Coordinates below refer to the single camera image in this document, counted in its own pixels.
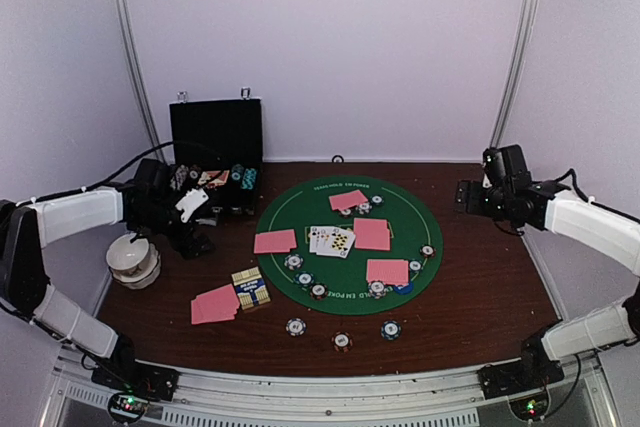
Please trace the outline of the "pink playing card deck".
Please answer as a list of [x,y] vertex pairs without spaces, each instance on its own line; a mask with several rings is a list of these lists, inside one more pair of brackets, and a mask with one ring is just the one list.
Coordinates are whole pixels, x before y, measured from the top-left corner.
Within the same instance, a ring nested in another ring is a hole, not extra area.
[[191,301],[191,324],[234,320],[240,307],[232,284],[198,295]]

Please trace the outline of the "pink cards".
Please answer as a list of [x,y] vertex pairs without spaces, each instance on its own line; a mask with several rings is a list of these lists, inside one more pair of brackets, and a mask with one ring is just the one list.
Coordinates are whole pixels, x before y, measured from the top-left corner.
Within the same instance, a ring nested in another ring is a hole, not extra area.
[[390,251],[391,233],[386,219],[356,218],[354,220],[355,248]]
[[385,285],[400,286],[409,283],[409,265],[402,259],[369,259],[366,280],[380,281]]
[[289,253],[297,247],[294,229],[257,233],[254,238],[255,254]]
[[331,209],[334,211],[350,209],[367,202],[368,198],[360,190],[336,194],[329,197]]

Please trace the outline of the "10 chips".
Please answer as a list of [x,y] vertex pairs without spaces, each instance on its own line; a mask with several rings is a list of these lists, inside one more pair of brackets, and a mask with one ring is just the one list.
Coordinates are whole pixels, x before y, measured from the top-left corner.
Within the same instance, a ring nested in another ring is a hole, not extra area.
[[303,264],[304,258],[297,253],[289,254],[284,259],[284,266],[291,271],[301,269]]
[[356,207],[356,211],[359,215],[368,215],[372,210],[372,206],[370,203],[362,203]]
[[381,281],[373,281],[368,284],[368,294],[373,299],[381,299],[387,294],[387,286]]

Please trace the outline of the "blue green 50 chip stack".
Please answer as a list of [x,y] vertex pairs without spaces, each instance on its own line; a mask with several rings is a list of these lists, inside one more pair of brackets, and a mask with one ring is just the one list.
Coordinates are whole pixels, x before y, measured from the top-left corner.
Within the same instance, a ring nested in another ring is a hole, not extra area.
[[393,320],[385,321],[380,328],[381,337],[387,341],[398,339],[401,336],[401,333],[401,325]]

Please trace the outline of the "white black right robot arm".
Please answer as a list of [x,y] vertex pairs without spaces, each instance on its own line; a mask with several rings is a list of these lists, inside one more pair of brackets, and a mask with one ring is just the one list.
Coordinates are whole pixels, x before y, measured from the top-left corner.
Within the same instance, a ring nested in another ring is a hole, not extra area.
[[[613,265],[639,276],[639,221],[596,202],[562,177],[535,181],[525,167],[488,166],[480,181],[460,180],[455,211],[491,220],[503,233],[522,237],[524,229],[574,241],[592,266],[577,271],[580,292],[597,285]],[[535,387],[551,365],[588,351],[639,347],[639,294],[616,300],[587,314],[560,320],[523,340],[512,377],[519,387]]]

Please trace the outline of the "red black 100 chip stack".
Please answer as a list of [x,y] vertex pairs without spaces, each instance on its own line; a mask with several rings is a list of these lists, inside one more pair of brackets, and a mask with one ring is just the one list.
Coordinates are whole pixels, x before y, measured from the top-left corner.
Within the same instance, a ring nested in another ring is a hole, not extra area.
[[353,339],[346,332],[337,332],[332,337],[332,346],[337,352],[348,352],[353,346]]

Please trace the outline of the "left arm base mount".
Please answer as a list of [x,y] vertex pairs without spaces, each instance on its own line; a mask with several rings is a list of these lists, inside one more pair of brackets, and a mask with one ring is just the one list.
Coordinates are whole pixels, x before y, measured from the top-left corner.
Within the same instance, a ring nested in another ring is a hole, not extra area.
[[133,394],[150,401],[172,401],[178,386],[179,372],[134,361],[120,367],[107,359],[95,360],[91,381],[112,390]]

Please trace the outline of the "blue white 10 chip stack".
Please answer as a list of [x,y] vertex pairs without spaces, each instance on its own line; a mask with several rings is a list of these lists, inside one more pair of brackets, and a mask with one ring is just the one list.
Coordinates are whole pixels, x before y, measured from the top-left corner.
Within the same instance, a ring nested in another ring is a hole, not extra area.
[[307,325],[301,318],[290,318],[285,326],[286,332],[292,337],[303,335],[307,330]]

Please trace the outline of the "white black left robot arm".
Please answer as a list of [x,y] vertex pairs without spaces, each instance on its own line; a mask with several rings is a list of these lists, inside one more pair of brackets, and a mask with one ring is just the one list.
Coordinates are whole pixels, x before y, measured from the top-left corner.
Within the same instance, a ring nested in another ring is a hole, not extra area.
[[132,341],[98,320],[57,288],[47,261],[74,273],[87,260],[92,272],[106,236],[128,228],[135,239],[160,235],[183,258],[212,248],[196,231],[196,220],[212,199],[197,180],[173,182],[173,169],[143,152],[127,164],[136,171],[122,181],[117,173],[88,186],[1,203],[1,305],[8,313],[54,339],[76,347],[104,369],[123,391],[144,380]]

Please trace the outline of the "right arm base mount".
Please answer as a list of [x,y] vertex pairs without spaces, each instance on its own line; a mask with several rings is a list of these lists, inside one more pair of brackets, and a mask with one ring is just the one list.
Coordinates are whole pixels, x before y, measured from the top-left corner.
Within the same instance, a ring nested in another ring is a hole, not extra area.
[[518,360],[484,366],[478,371],[478,379],[489,400],[544,388],[562,381],[564,372],[559,361],[527,349]]

